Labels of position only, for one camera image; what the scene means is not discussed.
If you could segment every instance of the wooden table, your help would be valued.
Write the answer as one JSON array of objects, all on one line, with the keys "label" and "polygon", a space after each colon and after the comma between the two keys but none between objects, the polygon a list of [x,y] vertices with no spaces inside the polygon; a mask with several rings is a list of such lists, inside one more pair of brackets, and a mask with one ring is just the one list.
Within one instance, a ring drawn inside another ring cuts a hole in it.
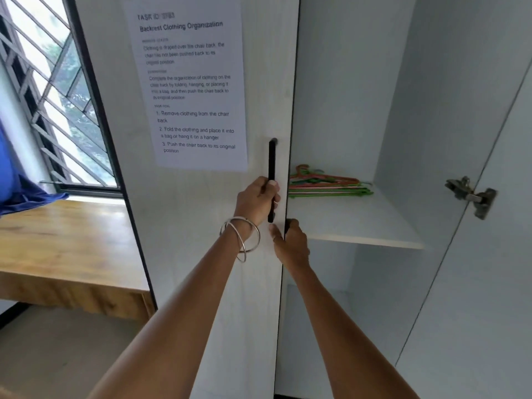
[{"label": "wooden table", "polygon": [[1,217],[0,298],[147,321],[154,305],[126,207],[56,201]]}]

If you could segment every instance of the person's right arm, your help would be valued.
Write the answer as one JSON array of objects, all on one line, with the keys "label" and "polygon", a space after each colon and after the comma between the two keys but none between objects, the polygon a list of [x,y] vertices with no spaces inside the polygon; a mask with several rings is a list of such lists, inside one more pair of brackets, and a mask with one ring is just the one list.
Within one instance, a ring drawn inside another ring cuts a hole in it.
[{"label": "person's right arm", "polygon": [[270,234],[303,297],[335,399],[419,399],[318,280],[297,220],[291,221],[286,241],[274,225]]}]

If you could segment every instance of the bracelet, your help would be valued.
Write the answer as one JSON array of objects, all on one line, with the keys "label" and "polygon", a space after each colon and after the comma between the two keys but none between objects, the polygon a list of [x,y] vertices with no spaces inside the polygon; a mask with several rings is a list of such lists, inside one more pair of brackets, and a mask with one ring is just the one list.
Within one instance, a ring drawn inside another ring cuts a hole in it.
[{"label": "bracelet", "polygon": [[[257,231],[257,234],[259,235],[259,241],[257,242],[257,244],[251,248],[251,249],[246,249],[246,246],[244,245],[244,240],[242,239],[240,233],[238,232],[238,230],[236,229],[235,225],[231,222],[233,220],[242,220],[242,221],[245,221],[247,222],[248,224],[251,224],[255,230]],[[238,253],[243,253],[244,254],[244,260],[240,259],[238,257],[238,255],[236,256],[236,258],[241,262],[241,263],[244,263],[247,259],[247,254],[249,252],[252,252],[254,251],[256,248],[258,248],[259,244],[261,243],[261,231],[259,231],[258,227],[252,222],[252,221],[249,221],[247,218],[245,217],[239,217],[239,216],[236,216],[236,217],[231,217],[229,220],[225,221],[222,225],[222,227],[220,228],[220,235],[222,235],[222,232],[224,232],[224,230],[227,228],[227,225],[230,225],[236,232],[236,235],[238,236],[238,239],[240,240],[240,243],[242,244],[242,250],[240,250]]]}]

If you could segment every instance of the white paper sheet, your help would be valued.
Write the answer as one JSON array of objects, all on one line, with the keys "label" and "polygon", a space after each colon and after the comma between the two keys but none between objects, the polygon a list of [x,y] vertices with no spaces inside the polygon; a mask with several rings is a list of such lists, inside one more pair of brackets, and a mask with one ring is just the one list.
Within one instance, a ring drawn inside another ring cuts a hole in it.
[{"label": "white paper sheet", "polygon": [[247,171],[240,0],[131,0],[157,165]]}]

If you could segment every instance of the black door handle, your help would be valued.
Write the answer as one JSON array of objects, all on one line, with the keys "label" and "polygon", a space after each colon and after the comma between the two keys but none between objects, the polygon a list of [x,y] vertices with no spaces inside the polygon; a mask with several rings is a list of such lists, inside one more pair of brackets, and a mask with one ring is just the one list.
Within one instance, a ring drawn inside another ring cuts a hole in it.
[{"label": "black door handle", "polygon": [[[277,146],[277,139],[272,138],[268,145],[268,180],[275,180],[275,148]],[[271,201],[270,214],[268,214],[268,222],[272,223],[275,218],[274,200]]]}]

